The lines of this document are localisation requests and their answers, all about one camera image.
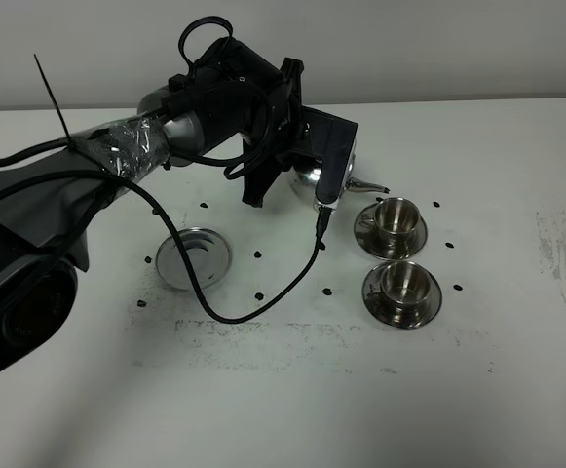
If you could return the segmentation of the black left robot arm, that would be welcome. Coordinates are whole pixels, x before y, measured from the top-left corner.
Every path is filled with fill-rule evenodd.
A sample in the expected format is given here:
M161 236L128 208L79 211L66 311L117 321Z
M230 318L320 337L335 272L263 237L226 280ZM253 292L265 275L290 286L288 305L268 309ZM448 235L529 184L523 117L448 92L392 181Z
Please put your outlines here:
M88 226L156 169L221 168L260 207L299 137L303 70L225 36L133 117L0 160L0 372L64 324L89 266Z

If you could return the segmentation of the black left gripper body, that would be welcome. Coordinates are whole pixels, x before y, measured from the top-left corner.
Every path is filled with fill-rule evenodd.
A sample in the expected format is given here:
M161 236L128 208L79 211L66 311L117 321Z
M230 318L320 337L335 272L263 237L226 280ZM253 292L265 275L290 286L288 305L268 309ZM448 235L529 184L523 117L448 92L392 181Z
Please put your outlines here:
M279 175L288 171L294 158L290 147L301 134L301 74L304 63L285 58L280 70L259 87L268 97L268 107L256 111L253 137L265 137L256 155L237 170L243 180L242 201L254 208L263 206L264 197Z

